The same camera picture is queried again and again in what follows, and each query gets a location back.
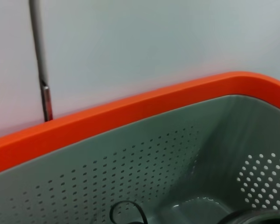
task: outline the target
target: orange rim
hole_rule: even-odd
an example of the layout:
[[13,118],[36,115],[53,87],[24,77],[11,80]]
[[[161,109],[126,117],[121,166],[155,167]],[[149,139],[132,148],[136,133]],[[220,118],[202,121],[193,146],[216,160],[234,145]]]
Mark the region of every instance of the orange rim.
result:
[[128,97],[0,138],[0,172],[132,122],[221,96],[240,94],[280,108],[280,81],[228,72]]

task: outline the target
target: gray plastic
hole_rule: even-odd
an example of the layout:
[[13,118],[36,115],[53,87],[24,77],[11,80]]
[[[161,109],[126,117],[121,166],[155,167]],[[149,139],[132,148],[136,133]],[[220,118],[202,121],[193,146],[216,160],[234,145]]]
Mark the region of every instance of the gray plastic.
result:
[[[139,203],[150,224],[215,224],[236,209],[280,209],[280,110],[221,97],[0,173],[0,224],[110,223],[110,206],[123,199]],[[140,219],[128,204],[115,217]]]

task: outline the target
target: black cable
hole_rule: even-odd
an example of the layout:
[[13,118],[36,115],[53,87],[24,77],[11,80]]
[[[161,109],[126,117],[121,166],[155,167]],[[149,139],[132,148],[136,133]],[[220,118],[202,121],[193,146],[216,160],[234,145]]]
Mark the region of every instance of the black cable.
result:
[[[120,202],[117,202],[115,203],[111,209],[110,209],[110,219],[111,219],[111,222],[113,222],[114,224],[117,224],[115,221],[114,221],[114,218],[113,218],[113,214],[114,214],[114,209],[116,208],[117,205],[121,204],[121,203],[131,203],[133,205],[135,205],[135,207],[138,209],[139,213],[141,214],[141,217],[142,217],[142,220],[143,220],[143,224],[148,224],[147,222],[147,218],[144,214],[144,211],[142,210],[142,208],[135,202],[132,202],[132,201],[128,201],[128,200],[125,200],[125,201],[120,201]],[[131,224],[141,224],[140,222],[133,222]]]

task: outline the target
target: basket bottom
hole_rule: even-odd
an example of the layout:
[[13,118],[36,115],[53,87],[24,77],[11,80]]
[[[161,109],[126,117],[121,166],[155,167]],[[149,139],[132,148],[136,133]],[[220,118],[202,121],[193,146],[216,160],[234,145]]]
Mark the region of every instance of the basket bottom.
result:
[[232,210],[208,198],[197,198],[175,205],[150,217],[150,224],[216,224]]

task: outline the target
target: hole pattern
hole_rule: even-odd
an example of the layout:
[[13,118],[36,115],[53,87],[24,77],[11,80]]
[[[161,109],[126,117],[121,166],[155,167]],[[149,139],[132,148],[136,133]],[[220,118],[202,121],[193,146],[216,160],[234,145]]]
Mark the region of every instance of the hole pattern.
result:
[[[199,131],[190,126],[89,156],[79,166],[66,163],[62,173],[0,198],[0,224],[100,224],[109,222],[110,206],[119,200],[158,203],[189,167],[194,173],[199,142]],[[138,216],[132,205],[119,206],[117,218],[133,210]]]
[[280,210],[280,158],[275,153],[248,155],[237,182],[251,207]]

